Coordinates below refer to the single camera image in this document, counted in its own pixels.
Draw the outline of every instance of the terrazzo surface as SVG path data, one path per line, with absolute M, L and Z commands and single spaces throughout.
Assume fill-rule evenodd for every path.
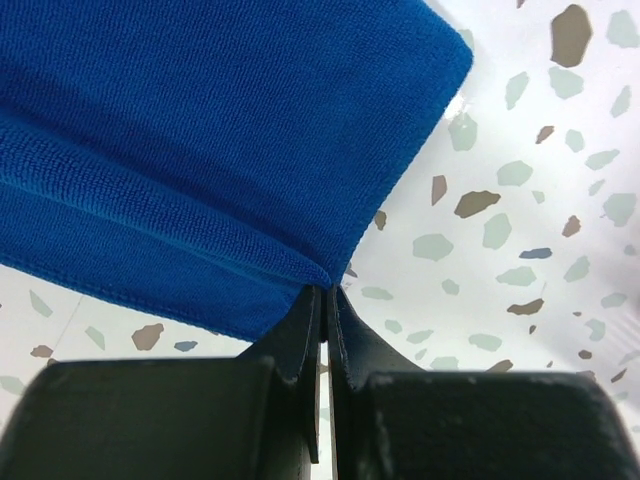
M 428 3 L 475 65 L 369 226 L 347 294 L 425 369 L 594 378 L 640 445 L 640 2 Z M 247 345 L 0 267 L 2 424 L 50 362 Z

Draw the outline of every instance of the folded towel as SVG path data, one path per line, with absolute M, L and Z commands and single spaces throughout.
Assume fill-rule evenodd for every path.
M 338 282 L 459 88 L 421 0 L 0 12 L 0 262 L 247 340 Z

